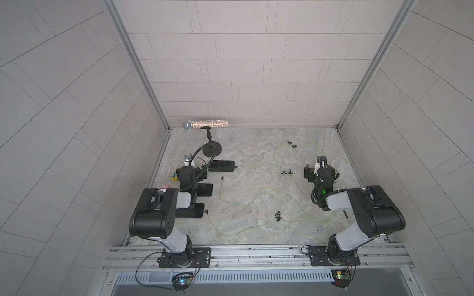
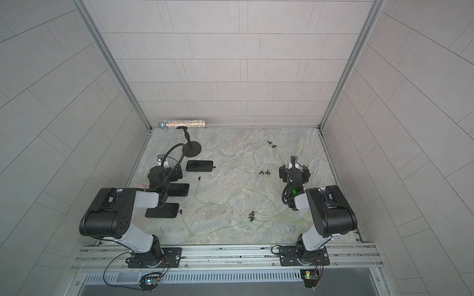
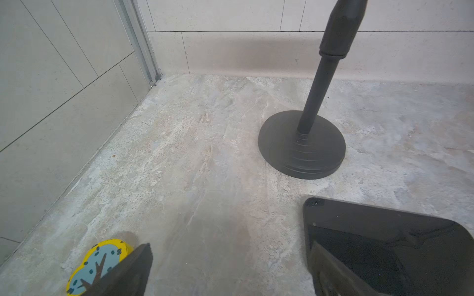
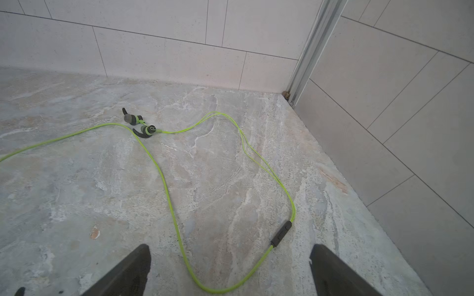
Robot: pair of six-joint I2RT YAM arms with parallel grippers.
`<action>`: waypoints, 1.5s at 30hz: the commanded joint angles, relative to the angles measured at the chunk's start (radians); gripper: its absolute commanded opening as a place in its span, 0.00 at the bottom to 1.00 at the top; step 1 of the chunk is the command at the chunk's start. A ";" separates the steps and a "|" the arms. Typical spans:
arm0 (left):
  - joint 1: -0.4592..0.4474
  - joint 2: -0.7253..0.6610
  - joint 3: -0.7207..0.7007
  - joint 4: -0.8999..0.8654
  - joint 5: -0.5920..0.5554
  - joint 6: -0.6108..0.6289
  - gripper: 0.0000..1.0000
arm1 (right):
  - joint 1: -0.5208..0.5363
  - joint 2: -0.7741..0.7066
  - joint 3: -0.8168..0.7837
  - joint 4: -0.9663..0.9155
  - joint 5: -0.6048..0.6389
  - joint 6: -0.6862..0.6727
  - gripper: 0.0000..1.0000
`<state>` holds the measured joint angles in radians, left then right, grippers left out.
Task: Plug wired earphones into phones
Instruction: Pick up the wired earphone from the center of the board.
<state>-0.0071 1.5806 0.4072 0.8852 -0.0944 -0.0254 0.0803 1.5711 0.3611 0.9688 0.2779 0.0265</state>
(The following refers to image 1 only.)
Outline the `blue-edged smartphone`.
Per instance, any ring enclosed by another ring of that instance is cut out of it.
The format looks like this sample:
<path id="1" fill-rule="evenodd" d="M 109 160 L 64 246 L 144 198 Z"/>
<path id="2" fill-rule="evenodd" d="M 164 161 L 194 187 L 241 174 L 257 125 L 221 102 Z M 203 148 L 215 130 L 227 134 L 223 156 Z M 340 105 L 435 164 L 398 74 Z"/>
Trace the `blue-edged smartphone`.
<path id="1" fill-rule="evenodd" d="M 204 203 L 196 203 L 188 208 L 176 209 L 176 218 L 202 218 L 204 210 Z"/>
<path id="2" fill-rule="evenodd" d="M 196 193 L 198 197 L 211 197 L 214 185 L 210 183 L 198 183 Z"/>

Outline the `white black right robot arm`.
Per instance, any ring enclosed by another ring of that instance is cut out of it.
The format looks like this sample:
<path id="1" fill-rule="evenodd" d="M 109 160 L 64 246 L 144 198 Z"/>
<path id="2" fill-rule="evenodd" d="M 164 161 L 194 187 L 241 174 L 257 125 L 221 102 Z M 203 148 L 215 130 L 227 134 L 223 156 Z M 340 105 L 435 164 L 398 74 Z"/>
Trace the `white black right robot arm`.
<path id="1" fill-rule="evenodd" d="M 313 184 L 311 201 L 324 211 L 350 210 L 355 222 L 329 238 L 326 248 L 333 265 L 349 262 L 356 250 L 381 234 L 392 234 L 406 227 L 406 220 L 379 185 L 335 190 L 339 173 L 322 159 L 315 168 L 304 167 L 303 177 Z"/>

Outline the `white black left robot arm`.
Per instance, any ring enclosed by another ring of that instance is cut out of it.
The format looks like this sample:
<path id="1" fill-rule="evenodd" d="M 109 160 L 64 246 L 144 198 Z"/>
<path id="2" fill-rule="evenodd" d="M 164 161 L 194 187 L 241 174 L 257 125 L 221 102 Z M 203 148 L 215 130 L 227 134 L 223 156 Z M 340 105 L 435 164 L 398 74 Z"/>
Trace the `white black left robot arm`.
<path id="1" fill-rule="evenodd" d="M 154 241 L 165 248 L 162 262 L 188 266 L 194 258 L 191 238 L 175 227 L 177 218 L 202 218 L 205 205 L 197 203 L 198 182 L 207 178 L 205 168 L 191 165 L 177 170 L 180 186 L 147 187 L 143 190 L 129 222 L 129 233 Z"/>

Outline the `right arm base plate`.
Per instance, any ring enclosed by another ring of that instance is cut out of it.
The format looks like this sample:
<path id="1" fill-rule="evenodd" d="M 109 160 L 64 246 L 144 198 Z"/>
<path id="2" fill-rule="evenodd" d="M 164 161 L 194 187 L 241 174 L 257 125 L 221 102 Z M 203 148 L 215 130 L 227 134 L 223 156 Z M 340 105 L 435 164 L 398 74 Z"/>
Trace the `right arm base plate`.
<path id="1" fill-rule="evenodd" d="M 342 251 L 338 245 L 306 246 L 306 251 L 312 266 L 359 266 L 360 259 L 355 250 Z"/>

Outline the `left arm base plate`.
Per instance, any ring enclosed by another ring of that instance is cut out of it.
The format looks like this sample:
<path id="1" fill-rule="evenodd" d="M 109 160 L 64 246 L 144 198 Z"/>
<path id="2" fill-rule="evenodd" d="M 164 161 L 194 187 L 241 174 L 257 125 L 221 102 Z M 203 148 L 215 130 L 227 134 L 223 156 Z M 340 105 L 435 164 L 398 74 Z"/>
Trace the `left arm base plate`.
<path id="1" fill-rule="evenodd" d="M 211 251 L 210 247 L 194 247 L 176 254 L 163 250 L 157 262 L 160 268 L 208 268 Z"/>

